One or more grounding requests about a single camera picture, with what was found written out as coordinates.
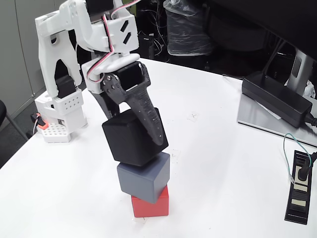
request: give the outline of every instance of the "white table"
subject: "white table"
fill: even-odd
[[[316,237],[316,172],[308,225],[284,221],[290,183],[283,138],[237,123],[241,81],[142,62],[169,141],[165,152],[173,155],[170,215],[133,219],[102,130],[106,117],[85,90],[86,128],[68,144],[46,144],[37,133],[0,170],[0,237]],[[291,166],[294,149],[287,140]]]

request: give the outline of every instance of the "power strip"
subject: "power strip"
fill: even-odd
[[[305,181],[299,180],[298,171],[306,163],[306,160],[309,160],[306,153],[295,150],[292,172],[295,184],[291,183],[284,219],[289,222],[295,222],[303,225],[307,225],[308,221],[313,169],[310,170]]]

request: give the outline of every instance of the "green cable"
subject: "green cable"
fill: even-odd
[[[284,151],[284,156],[285,156],[286,162],[287,162],[288,173],[291,174],[291,170],[290,170],[290,168],[289,168],[288,159],[287,159],[286,152],[285,152],[285,138],[286,138],[287,135],[290,135],[290,136],[297,142],[297,144],[299,144],[299,146],[300,146],[303,150],[305,150],[305,152],[307,153],[307,155],[308,155],[308,157],[309,157],[309,167],[311,167],[311,166],[312,166],[312,158],[311,158],[311,155],[307,152],[307,150],[301,145],[301,143],[299,143],[299,142],[297,141],[297,139],[296,139],[291,133],[287,133],[287,134],[285,134],[284,140],[283,140],[283,151]]]

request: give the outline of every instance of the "black cube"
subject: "black cube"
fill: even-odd
[[[135,166],[145,165],[168,146],[162,128],[163,144],[156,145],[131,109],[103,123],[114,160]]]

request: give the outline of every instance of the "mounting holes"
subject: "mounting holes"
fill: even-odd
[[[127,34],[127,36],[125,37],[125,39],[124,39],[124,41],[123,41],[123,43],[124,43],[125,45],[128,43],[128,40],[130,39],[130,37],[131,37],[131,32],[129,32],[129,33]]]
[[[125,29],[127,28],[128,24],[129,24],[129,21],[126,20],[126,21],[124,22],[123,26],[121,27],[121,30],[120,30],[120,31],[121,31],[121,32],[124,32]]]

